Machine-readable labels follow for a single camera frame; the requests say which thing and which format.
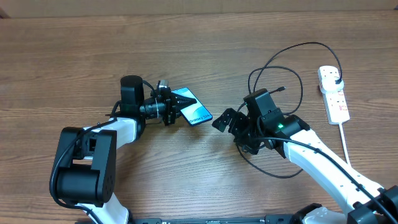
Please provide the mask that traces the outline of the Samsung Galaxy smartphone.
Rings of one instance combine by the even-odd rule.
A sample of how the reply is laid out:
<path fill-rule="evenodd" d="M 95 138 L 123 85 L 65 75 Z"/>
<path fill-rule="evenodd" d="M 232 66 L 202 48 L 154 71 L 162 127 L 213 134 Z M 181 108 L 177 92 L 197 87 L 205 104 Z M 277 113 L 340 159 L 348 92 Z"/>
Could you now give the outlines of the Samsung Galaxy smartphone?
<path fill-rule="evenodd" d="M 173 90 L 172 93 L 196 100 L 195 104 L 180 110 L 190 126 L 196 126 L 213 119 L 212 114 L 187 87 Z"/>

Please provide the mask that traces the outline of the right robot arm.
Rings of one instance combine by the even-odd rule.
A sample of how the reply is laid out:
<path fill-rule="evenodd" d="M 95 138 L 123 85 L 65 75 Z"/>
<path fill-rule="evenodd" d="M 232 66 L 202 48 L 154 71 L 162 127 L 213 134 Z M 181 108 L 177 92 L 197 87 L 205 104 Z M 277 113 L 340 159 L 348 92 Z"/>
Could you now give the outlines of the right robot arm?
<path fill-rule="evenodd" d="M 311 176 L 339 205 L 333 212 L 319 203 L 293 214 L 290 223 L 397 223 L 397 186 L 385 189 L 329 149 L 296 115 L 285 116 L 265 89 L 244 97 L 248 113 L 228 108 L 213 121 L 228 131 L 240 151 L 276 150 Z"/>

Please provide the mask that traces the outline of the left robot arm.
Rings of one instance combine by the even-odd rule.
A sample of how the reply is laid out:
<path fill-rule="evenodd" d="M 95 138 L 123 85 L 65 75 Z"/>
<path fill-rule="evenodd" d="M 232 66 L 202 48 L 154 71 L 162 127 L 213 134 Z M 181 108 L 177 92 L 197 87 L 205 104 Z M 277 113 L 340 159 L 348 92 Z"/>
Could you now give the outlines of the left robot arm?
<path fill-rule="evenodd" d="M 83 210 L 93 223 L 134 223 L 131 211 L 114 193 L 116 151 L 140 138 L 148 119 L 166 126 L 195 105 L 193 96 L 174 93 L 163 80 L 144 97 L 148 82 L 140 76 L 122 77 L 121 99 L 109 120 L 87 128 L 62 129 L 49 180 L 49 192 L 61 207 Z"/>

